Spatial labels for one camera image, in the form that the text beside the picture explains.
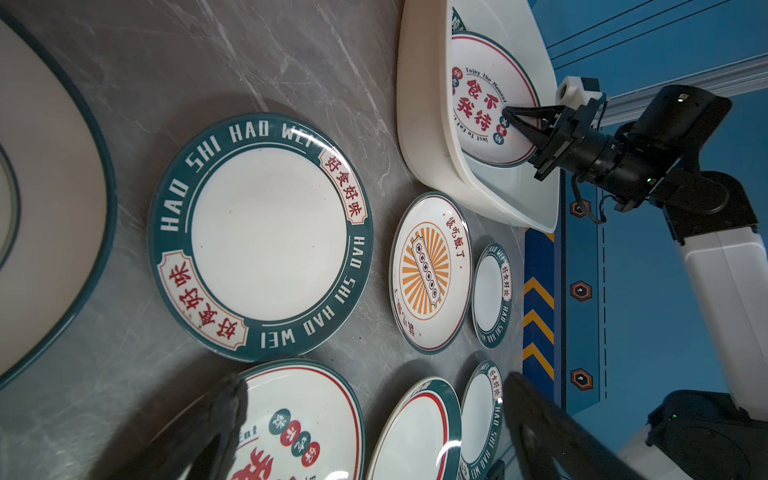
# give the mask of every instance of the white plastic tub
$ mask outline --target white plastic tub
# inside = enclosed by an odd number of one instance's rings
[[[542,105],[554,104],[554,71],[527,0],[406,0],[397,68],[403,157],[421,182],[462,206],[551,233],[558,222],[559,170],[540,182],[530,164],[492,167],[462,153],[451,107],[452,7],[468,31],[492,38],[520,62]]]

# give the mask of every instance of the oval plate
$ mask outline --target oval plate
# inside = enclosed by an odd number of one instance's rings
[[[472,373],[462,398],[462,460],[464,480],[485,478],[502,434],[502,376],[491,360]]]
[[[118,199],[101,131],[52,56],[0,8],[0,388],[96,287]]]
[[[366,480],[454,480],[462,415],[453,387],[433,376],[416,383],[389,416]]]
[[[453,200],[428,192],[408,207],[392,242],[389,278],[392,311],[408,343],[427,354],[446,349],[472,287],[469,231]]]
[[[510,105],[538,107],[525,70],[501,45],[468,31],[453,34],[451,62],[453,120],[462,150],[495,167],[526,162],[535,146],[502,116]],[[539,120],[524,119],[539,126]]]
[[[193,338],[231,359],[300,355],[349,317],[373,223],[352,165],[293,118],[209,127],[165,171],[148,224],[154,278]]]
[[[248,410],[226,478],[362,478],[362,412],[338,373],[292,359],[258,366],[242,377]]]
[[[487,349],[501,344],[512,310],[512,280],[504,247],[491,243],[480,254],[472,284],[472,319],[480,343]]]

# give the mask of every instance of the gray marble countertop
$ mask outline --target gray marble countertop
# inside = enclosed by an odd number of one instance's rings
[[[504,246],[514,277],[510,330],[485,350],[466,322],[442,353],[401,337],[389,306],[389,251],[405,208],[429,189],[408,171],[395,120],[402,0],[9,0],[53,54],[106,137],[118,227],[79,316],[0,392],[0,478],[103,478],[139,452],[224,373],[247,364],[194,341],[167,311],[147,258],[155,185],[176,150],[206,126],[251,111],[308,121],[358,170],[376,240],[352,316],[307,355],[341,373],[365,413],[366,460],[400,396],[439,375],[459,395],[488,357],[522,364],[523,230],[465,210],[475,258]]]

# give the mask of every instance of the white trim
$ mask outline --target white trim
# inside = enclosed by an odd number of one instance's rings
[[[656,93],[671,84],[693,85],[721,97],[768,88],[768,52],[616,95],[608,102],[601,126],[637,120]]]

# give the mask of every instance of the hexagon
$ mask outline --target hexagon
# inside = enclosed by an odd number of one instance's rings
[[[584,200],[584,206],[587,208],[587,210],[592,211],[592,204],[589,203],[589,200]],[[571,202],[571,215],[577,218],[582,218],[586,214],[581,210],[581,207],[579,207],[578,204],[573,201]]]
[[[584,282],[576,282],[571,285],[571,296],[579,302],[586,302],[592,298],[592,287]]]
[[[584,369],[576,369],[571,372],[571,383],[576,385],[576,388],[582,392],[586,390],[592,390],[594,388],[592,375],[587,373]]]

